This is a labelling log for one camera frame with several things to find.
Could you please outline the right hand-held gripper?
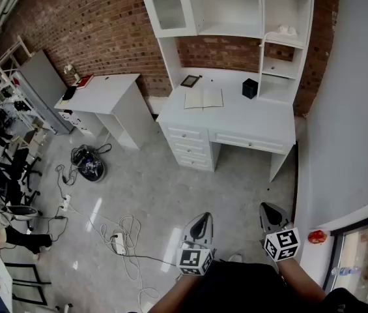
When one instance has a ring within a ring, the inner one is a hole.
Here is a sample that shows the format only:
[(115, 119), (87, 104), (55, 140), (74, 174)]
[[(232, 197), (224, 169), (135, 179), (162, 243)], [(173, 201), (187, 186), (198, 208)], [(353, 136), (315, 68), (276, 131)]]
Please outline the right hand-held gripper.
[(259, 216), (263, 232), (268, 232), (268, 223), (273, 226), (284, 226), (282, 229), (269, 233), (264, 239), (264, 250), (273, 261), (294, 258), (300, 248), (301, 241), (298, 228), (289, 223), (287, 212), (272, 203), (262, 202)]

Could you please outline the cream paged notebook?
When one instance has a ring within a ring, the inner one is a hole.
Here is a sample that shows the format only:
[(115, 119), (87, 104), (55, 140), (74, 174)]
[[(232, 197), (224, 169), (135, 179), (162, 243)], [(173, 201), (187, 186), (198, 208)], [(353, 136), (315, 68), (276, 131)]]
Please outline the cream paged notebook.
[(215, 108), (223, 107), (221, 89), (192, 89), (186, 91), (184, 108)]

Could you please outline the person's right forearm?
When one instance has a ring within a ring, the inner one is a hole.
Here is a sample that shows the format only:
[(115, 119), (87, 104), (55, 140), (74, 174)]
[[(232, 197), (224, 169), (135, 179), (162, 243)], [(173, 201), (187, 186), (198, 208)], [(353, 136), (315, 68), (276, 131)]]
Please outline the person's right forearm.
[(301, 268), (294, 259), (277, 262), (277, 267), (285, 282), (296, 295), (308, 303), (321, 303), (326, 294), (323, 289)]

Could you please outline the person's left forearm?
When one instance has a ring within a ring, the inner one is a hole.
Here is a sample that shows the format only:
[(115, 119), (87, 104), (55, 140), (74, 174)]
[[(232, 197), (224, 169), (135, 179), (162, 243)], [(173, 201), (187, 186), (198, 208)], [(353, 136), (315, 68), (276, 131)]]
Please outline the person's left forearm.
[(179, 313), (183, 302), (201, 279), (201, 276), (182, 275), (175, 285), (148, 311), (148, 313)]

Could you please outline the person's black clothing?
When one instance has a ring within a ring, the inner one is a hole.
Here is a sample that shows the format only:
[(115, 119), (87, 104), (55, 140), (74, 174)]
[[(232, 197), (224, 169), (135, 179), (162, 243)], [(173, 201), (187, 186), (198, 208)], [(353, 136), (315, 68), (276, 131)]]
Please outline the person's black clothing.
[(368, 304), (337, 288), (321, 303), (296, 295), (276, 266), (213, 261), (179, 313), (368, 313)]

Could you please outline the large white power strip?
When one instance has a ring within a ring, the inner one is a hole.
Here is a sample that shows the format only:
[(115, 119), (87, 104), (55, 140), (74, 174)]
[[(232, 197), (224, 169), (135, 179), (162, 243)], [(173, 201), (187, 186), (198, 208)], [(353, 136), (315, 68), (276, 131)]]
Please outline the large white power strip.
[(113, 250), (116, 254), (125, 256), (126, 255), (126, 247), (124, 244), (124, 237), (121, 232), (114, 233), (110, 238), (111, 244), (113, 246)]

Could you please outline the white desk with hutch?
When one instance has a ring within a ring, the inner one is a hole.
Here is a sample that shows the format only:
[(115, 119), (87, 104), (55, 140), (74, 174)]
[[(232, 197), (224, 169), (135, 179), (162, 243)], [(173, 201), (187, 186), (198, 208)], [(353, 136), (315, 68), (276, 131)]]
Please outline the white desk with hutch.
[[(144, 0), (172, 91), (158, 116), (181, 166), (214, 171), (222, 145), (264, 151), (275, 177), (296, 143), (294, 99), (314, 0)], [(280, 25), (296, 28), (290, 37)], [(180, 86), (188, 76), (192, 87)], [(242, 83), (259, 84), (257, 96)], [(185, 109), (186, 91), (221, 89), (223, 107)]]

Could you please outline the black square pen holder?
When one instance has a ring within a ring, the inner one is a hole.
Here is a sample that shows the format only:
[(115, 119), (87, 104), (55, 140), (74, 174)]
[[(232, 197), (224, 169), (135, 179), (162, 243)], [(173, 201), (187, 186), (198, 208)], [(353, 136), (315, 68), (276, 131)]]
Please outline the black square pen holder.
[(257, 96), (258, 88), (258, 82), (248, 78), (242, 83), (242, 95), (248, 99), (253, 99)]

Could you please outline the small white desk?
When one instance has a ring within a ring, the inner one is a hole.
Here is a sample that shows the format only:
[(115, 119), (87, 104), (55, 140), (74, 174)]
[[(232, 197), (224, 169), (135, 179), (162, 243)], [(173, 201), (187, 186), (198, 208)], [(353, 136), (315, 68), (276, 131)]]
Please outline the small white desk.
[(71, 122), (85, 136), (109, 132), (123, 147), (140, 149), (156, 126), (136, 80), (139, 74), (95, 76), (55, 109), (70, 110)]

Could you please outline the red book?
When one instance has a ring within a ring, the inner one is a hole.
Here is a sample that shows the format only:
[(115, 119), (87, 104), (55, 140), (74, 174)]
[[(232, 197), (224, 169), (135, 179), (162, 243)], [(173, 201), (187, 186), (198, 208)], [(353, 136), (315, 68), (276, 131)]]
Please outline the red book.
[(77, 83), (76, 83), (76, 88), (77, 89), (83, 89), (85, 88), (90, 81), (93, 79), (94, 75), (90, 74), (88, 76), (82, 77)]

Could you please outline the small wooden stool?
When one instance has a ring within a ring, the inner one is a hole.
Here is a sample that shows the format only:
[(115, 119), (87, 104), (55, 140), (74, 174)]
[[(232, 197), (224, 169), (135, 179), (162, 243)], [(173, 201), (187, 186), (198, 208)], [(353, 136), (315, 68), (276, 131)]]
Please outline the small wooden stool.
[(29, 131), (23, 138), (26, 147), (29, 150), (29, 154), (33, 157), (42, 158), (43, 154), (40, 152), (41, 147), (46, 142), (47, 129), (44, 128), (36, 128), (34, 130)]

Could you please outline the black pouch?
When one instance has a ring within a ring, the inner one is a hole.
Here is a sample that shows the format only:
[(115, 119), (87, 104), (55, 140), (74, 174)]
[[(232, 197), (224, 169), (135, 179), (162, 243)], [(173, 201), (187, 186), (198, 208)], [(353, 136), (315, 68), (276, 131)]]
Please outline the black pouch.
[(76, 89), (77, 89), (77, 87), (75, 85), (68, 87), (67, 90), (65, 91), (63, 97), (62, 97), (62, 100), (63, 101), (70, 100), (74, 96), (74, 94), (76, 92)]

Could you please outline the white figurine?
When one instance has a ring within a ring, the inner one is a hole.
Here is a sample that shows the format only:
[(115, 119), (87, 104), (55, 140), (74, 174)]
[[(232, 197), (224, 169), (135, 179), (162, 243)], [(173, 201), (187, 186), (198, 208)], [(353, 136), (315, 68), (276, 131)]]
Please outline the white figurine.
[(283, 24), (277, 28), (276, 33), (279, 35), (290, 36), (290, 37), (297, 35), (297, 31), (295, 27), (290, 26), (290, 25), (283, 25)]

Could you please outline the grey cabinet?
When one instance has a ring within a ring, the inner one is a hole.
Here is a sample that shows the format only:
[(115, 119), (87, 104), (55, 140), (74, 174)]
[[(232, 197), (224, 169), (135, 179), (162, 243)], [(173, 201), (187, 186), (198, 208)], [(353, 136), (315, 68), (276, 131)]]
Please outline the grey cabinet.
[(28, 103), (56, 134), (69, 134), (73, 130), (74, 126), (55, 109), (67, 86), (44, 51), (36, 52), (12, 77)]

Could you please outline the black window frame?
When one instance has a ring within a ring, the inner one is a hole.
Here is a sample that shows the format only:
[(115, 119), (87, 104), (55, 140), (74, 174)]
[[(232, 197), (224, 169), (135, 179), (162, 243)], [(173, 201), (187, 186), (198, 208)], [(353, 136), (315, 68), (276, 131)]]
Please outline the black window frame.
[[(333, 247), (323, 289), (326, 293), (344, 288), (368, 304), (368, 218), (333, 230)], [(334, 267), (360, 267), (359, 273), (333, 276)]]

